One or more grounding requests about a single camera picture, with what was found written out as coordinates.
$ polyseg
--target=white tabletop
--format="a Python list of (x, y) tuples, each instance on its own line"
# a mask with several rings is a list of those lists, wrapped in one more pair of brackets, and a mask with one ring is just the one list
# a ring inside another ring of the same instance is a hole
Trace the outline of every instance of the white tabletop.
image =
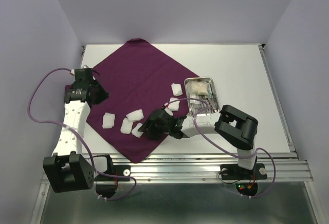
[[(81, 65), (94, 67), (120, 46), (122, 45), (87, 45)], [(154, 46), (197, 75), (211, 77), (214, 80), (220, 108), (230, 104), (258, 119), (256, 147), (263, 147), (270, 153), (290, 152), (257, 44), (154, 44)], [(236, 153), (236, 148), (220, 135), (208, 136), (226, 150)], [(85, 127), (84, 138), (92, 153), (118, 154), (117, 150), (88, 124)], [(214, 153), (222, 152), (198, 135), (181, 140), (167, 137), (152, 155)]]

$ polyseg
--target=white wall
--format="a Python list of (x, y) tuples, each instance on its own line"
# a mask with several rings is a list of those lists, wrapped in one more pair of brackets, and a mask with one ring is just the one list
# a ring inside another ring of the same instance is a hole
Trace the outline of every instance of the white wall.
[(329, 210), (329, 0), (292, 0), (265, 47), (297, 152)]
[(265, 43), (290, 0), (59, 0), (83, 44)]
[[(29, 223), (43, 157), (58, 127), (27, 117), (29, 96), (56, 67), (77, 67), (81, 45), (57, 0), (0, 0), (0, 223)], [(45, 82), (33, 112), (61, 119), (63, 73)]]

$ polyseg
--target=purple cloth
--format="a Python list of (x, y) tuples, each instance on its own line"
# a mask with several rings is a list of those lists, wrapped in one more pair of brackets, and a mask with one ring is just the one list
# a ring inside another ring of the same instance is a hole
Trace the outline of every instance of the purple cloth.
[[(133, 163), (145, 159), (167, 135), (156, 141), (146, 136), (136, 138), (132, 134), (122, 134), (122, 120), (130, 112), (142, 109), (144, 119), (134, 122), (133, 128), (139, 122), (144, 123), (153, 110), (161, 108), (174, 97), (172, 83), (181, 84), (183, 95), (178, 98), (185, 98), (184, 80), (197, 77), (189, 69), (142, 39), (126, 42), (95, 66), (94, 70), (100, 74), (100, 77), (95, 77), (109, 92), (109, 98), (92, 107), (87, 123)], [(174, 116), (183, 116), (188, 112), (187, 101), (181, 101), (179, 111), (174, 112)], [(113, 128), (102, 128), (104, 113), (115, 114)]]

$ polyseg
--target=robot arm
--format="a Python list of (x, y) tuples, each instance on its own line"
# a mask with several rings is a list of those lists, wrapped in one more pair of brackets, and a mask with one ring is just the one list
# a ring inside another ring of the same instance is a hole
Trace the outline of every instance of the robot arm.
[[(254, 138), (258, 121), (237, 108), (225, 105), (220, 112), (197, 117), (196, 123), (202, 133), (220, 134), (224, 137), (237, 148), (239, 157), (251, 157), (255, 154)], [(164, 133), (177, 139), (200, 134), (191, 116), (174, 118), (167, 114), (165, 108), (153, 111), (139, 130), (152, 139), (160, 139)], [(248, 159), (239, 158), (238, 166), (252, 171), (255, 161), (256, 155)]]
[[(83, 137), (84, 127), (92, 105), (108, 98), (108, 93), (93, 77), (91, 68), (75, 69), (75, 81), (65, 94), (64, 124)], [(67, 128), (61, 134), (51, 157), (43, 161), (44, 171), (55, 192), (90, 189), (94, 170), (81, 155), (82, 144)]]

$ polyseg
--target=silver tray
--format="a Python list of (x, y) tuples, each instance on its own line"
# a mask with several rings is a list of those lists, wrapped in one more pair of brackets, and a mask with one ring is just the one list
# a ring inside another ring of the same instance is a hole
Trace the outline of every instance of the silver tray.
[[(208, 95), (196, 95), (196, 94), (190, 93), (190, 91), (188, 90), (188, 83), (192, 82), (192, 81), (208, 83), (209, 84)], [(185, 79), (184, 86), (185, 86), (187, 98), (197, 98), (197, 99), (206, 101), (209, 105), (209, 109), (202, 111), (197, 116), (213, 114), (220, 110), (220, 107), (218, 104), (218, 98), (217, 98), (217, 94), (216, 94), (216, 89), (215, 89), (214, 81), (212, 80), (212, 78), (210, 78), (210, 77), (188, 78), (188, 79)], [(194, 116), (194, 114), (197, 111), (206, 107), (205, 104), (202, 102), (193, 101), (193, 100), (187, 100), (187, 102), (188, 102), (188, 106), (189, 106), (190, 115), (192, 117)]]

